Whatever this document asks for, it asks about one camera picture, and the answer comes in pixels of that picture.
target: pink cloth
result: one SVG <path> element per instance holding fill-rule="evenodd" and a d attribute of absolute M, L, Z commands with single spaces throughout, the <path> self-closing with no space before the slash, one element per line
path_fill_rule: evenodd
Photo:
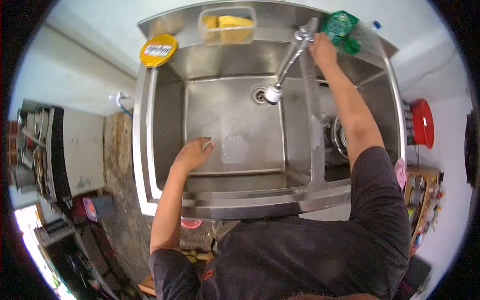
<path fill-rule="evenodd" d="M 398 184 L 400 187 L 403 189 L 405 187 L 405 184 L 407 183 L 407 170 L 405 166 L 405 161 L 403 161 L 403 158 L 399 158 L 394 166 L 394 172 L 396 176 L 396 180 L 398 181 Z"/>

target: faucet aerator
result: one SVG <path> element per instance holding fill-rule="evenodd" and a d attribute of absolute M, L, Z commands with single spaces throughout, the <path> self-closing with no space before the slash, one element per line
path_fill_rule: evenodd
<path fill-rule="evenodd" d="M 282 90 L 271 85 L 265 92 L 265 101 L 268 102 L 268 104 L 275 105 L 280 101 L 282 94 Z"/>

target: left hand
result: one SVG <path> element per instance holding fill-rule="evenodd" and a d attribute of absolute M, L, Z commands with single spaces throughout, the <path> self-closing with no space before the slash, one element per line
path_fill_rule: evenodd
<path fill-rule="evenodd" d="M 210 153 L 212 153 L 213 147 L 215 147 L 215 142 L 211 142 L 202 151 L 203 145 L 209 142 L 210 139 L 210 137 L 202 136 L 189 141 L 177 154 L 171 168 L 188 174 L 193 169 L 201 166 Z"/>

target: hand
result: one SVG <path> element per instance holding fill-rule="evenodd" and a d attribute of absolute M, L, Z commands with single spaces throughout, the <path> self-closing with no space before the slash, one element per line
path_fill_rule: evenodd
<path fill-rule="evenodd" d="M 323 72 L 337 65 L 336 49 L 325 32 L 316 33 L 314 42 L 308 46 L 313 60 Z"/>
<path fill-rule="evenodd" d="M 206 136 L 189 141 L 177 154 L 171 168 L 180 170 L 184 172 L 185 175 L 188 175 L 190 171 L 201 166 L 210 153 L 212 153 L 213 147 L 215 147 L 215 142 L 211 142 L 205 150 L 202 151 L 203 145 L 209 141 L 210 137 Z"/>

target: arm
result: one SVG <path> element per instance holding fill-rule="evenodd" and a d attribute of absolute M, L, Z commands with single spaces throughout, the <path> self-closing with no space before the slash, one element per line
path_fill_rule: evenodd
<path fill-rule="evenodd" d="M 175 249 L 180 251 L 180 213 L 183 186 L 188 174 L 203 164 L 215 146 L 215 143 L 202 147 L 210 141 L 209 137 L 199 137 L 188 142 L 178 153 L 170 167 L 167 183 L 158 201 L 150 236 L 150 254 L 157 249 Z"/>
<path fill-rule="evenodd" d="M 315 41 L 310 44 L 310 52 L 332 90 L 347 138 L 352 171 L 355 161 L 364 150 L 372 146 L 385 148 L 382 136 L 360 93 L 338 66 L 336 49 L 325 33 L 315 34 Z"/>

